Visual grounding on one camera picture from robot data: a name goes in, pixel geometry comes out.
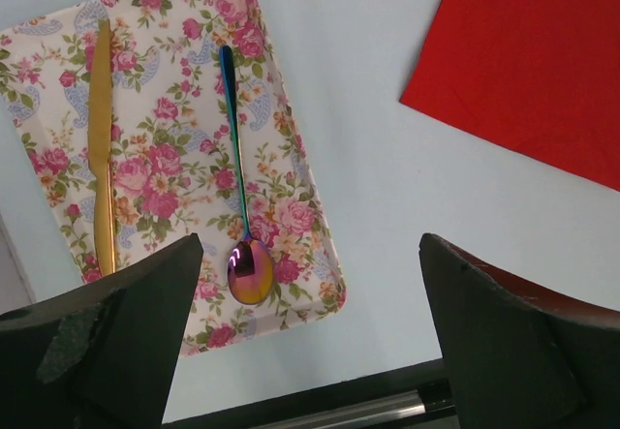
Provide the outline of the gold knife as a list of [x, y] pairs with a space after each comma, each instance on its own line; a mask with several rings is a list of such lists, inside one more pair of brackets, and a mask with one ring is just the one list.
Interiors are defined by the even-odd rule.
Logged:
[[89, 96], [87, 153], [88, 165], [95, 176], [94, 243], [103, 276], [115, 270], [113, 190], [110, 164], [112, 126], [112, 82], [110, 23], [102, 22], [94, 47]]

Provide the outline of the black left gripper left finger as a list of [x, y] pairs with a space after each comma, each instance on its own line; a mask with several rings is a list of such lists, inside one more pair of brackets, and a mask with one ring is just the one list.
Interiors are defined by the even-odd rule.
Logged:
[[4, 428], [158, 428], [200, 274], [184, 236], [1, 317]]

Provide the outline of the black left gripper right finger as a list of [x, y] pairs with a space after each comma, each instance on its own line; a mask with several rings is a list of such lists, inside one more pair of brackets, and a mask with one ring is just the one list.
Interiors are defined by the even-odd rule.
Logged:
[[616, 428], [619, 314], [432, 233], [419, 260], [463, 428]]

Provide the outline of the red paper napkin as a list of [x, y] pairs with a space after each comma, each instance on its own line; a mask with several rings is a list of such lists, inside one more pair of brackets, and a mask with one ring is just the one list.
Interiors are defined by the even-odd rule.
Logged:
[[442, 0], [402, 103], [619, 186], [619, 0]]

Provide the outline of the rainbow iridescent spoon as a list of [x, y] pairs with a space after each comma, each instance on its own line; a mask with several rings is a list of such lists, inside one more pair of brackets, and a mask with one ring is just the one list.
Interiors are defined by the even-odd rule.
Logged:
[[263, 302], [273, 288], [273, 263], [266, 246], [251, 231], [238, 125], [233, 50], [230, 46], [223, 46], [219, 55], [243, 223], [243, 235], [232, 248], [227, 261], [228, 285], [236, 301], [244, 305], [256, 305]]

